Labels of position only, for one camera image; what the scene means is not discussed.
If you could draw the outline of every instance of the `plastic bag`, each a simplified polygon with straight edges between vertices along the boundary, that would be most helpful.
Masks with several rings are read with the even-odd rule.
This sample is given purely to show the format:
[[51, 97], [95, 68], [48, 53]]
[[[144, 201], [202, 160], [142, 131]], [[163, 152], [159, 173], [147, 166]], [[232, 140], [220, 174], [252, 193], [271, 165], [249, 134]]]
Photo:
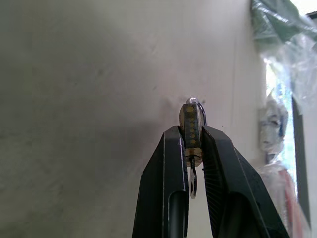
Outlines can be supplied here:
[[260, 148], [274, 157], [283, 150], [288, 112], [284, 104], [278, 102], [271, 92], [260, 114]]
[[254, 40], [261, 57], [290, 90], [301, 112], [317, 92], [317, 28], [290, 0], [253, 0]]
[[311, 238], [310, 227], [296, 199], [295, 184], [282, 163], [272, 162], [258, 172], [290, 238]]

